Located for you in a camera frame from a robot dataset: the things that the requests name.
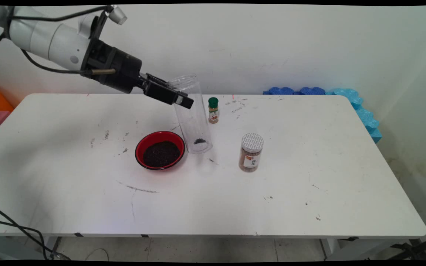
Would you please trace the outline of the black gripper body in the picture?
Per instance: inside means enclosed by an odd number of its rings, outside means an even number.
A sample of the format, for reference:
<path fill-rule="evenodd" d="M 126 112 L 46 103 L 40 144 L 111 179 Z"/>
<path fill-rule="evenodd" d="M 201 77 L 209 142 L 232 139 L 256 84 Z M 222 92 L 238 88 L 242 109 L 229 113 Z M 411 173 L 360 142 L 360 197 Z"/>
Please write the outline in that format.
<path fill-rule="evenodd" d="M 133 88 L 143 91 L 142 61 L 99 39 L 90 40 L 81 64 L 81 76 L 130 94 Z"/>

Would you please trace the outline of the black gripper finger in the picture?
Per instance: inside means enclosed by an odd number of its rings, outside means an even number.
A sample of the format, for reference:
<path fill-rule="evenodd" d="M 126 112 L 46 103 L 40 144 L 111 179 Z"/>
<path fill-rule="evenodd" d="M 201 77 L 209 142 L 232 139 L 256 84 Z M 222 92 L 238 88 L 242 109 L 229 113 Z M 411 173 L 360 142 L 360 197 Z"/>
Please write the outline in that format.
<path fill-rule="evenodd" d="M 172 89 L 172 87 L 167 81 L 159 77 L 156 77 L 153 74 L 145 73 L 144 79 L 145 79 L 144 81 L 145 89 L 149 89 L 149 88 Z"/>
<path fill-rule="evenodd" d="M 145 96 L 154 98 L 168 105 L 179 105 L 187 109 L 191 109 L 194 99 L 188 94 L 174 90 L 168 83 L 159 81 L 155 78 L 145 78 L 143 80 L 143 93 Z"/>

